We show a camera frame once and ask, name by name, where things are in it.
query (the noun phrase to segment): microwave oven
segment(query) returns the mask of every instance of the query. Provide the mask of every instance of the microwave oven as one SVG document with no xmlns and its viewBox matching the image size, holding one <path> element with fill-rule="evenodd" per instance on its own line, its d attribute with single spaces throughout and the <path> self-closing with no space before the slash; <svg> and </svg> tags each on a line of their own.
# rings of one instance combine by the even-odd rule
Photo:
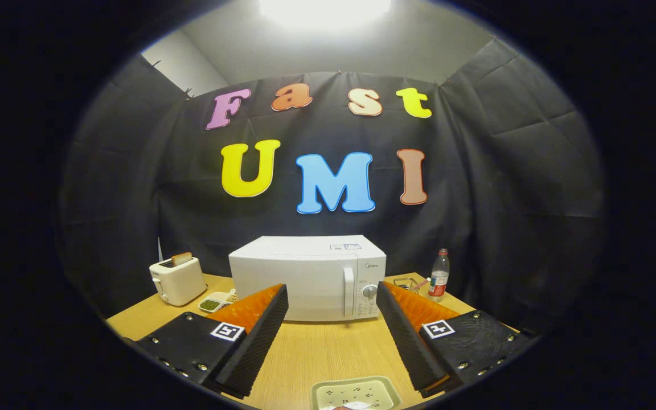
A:
<svg viewBox="0 0 656 410">
<path fill-rule="evenodd" d="M 229 254 L 239 298 L 287 285 L 285 320 L 377 317 L 386 255 L 362 235 L 262 236 Z"/>
</svg>

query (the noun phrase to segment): white tray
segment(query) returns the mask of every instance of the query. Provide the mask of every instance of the white tray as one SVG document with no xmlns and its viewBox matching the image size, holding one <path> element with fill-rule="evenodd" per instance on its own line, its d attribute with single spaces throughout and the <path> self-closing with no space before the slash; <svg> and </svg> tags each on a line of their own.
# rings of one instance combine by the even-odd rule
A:
<svg viewBox="0 0 656 410">
<path fill-rule="evenodd" d="M 341 405 L 354 410 L 390 410 L 399 404 L 399 394 L 384 376 L 320 382 L 310 389 L 310 410 L 333 410 Z"/>
<path fill-rule="evenodd" d="M 209 293 L 204 299 L 199 301 L 199 304 L 197 306 L 199 306 L 199 309 L 201 309 L 203 311 L 206 311 L 208 313 L 214 313 L 214 312 L 218 311 L 219 309 L 223 308 L 224 306 L 230 305 L 231 303 L 227 303 L 227 298 L 229 298 L 229 296 L 232 296 L 234 294 L 235 294 L 234 289 L 230 290 L 229 293 L 227 293 L 227 292 L 212 292 L 212 293 Z M 201 307 L 201 304 L 204 301 L 215 301 L 215 302 L 218 302 L 219 305 L 217 305 L 217 307 L 215 307 L 214 310 L 207 310 L 207 309 L 204 309 L 203 307 Z"/>
</svg>

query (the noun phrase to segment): plastic bottle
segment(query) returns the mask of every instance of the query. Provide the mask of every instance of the plastic bottle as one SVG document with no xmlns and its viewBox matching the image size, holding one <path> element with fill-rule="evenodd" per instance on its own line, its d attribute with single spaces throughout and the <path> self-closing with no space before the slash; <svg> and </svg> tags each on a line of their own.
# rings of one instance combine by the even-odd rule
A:
<svg viewBox="0 0 656 410">
<path fill-rule="evenodd" d="M 450 277 L 450 260 L 447 258 L 447 249 L 440 249 L 439 256 L 432 266 L 432 278 L 429 282 L 429 298 L 439 302 L 445 295 L 447 280 Z"/>
</svg>

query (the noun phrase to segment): table surface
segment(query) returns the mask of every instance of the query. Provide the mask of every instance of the table surface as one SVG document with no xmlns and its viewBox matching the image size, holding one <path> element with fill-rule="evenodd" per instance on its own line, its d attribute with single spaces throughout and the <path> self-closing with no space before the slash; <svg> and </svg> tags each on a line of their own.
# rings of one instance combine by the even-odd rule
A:
<svg viewBox="0 0 656 410">
<path fill-rule="evenodd" d="M 417 283 L 424 280 L 417 273 L 386 277 L 412 277 Z M 199 302 L 212 292 L 229 292 L 234 282 L 229 277 L 205 274 L 208 289 L 185 306 L 167 304 L 158 294 L 144 299 L 107 319 L 107 323 L 122 337 L 139 340 L 180 314 L 190 311 L 208 317 L 199 309 Z M 419 294 L 427 296 L 427 285 Z M 458 312 L 474 310 L 449 294 L 440 304 Z M 411 407 L 432 399 L 422 399 L 411 385 L 409 373 L 399 358 L 383 317 L 358 319 L 351 322 L 283 322 L 257 374 L 250 396 L 243 400 L 230 399 L 257 408 L 310 408 L 310 387 L 328 380 L 354 379 L 366 376 L 385 376 L 391 380 L 401 397 L 398 408 Z"/>
</svg>

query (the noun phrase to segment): blue letter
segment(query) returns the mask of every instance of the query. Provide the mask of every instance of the blue letter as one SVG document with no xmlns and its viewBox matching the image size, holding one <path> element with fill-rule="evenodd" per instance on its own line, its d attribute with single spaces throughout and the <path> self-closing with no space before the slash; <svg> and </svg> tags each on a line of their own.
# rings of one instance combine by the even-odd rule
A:
<svg viewBox="0 0 656 410">
<path fill-rule="evenodd" d="M 328 168 L 323 156 L 308 154 L 295 160 L 302 168 L 302 202 L 297 212 L 317 214 L 323 207 L 318 203 L 318 191 L 331 212 L 338 208 L 343 190 L 347 191 L 346 200 L 341 205 L 346 212 L 373 211 L 376 203 L 369 194 L 369 164 L 372 156 L 367 153 L 350 153 L 338 169 L 338 174 Z"/>
</svg>

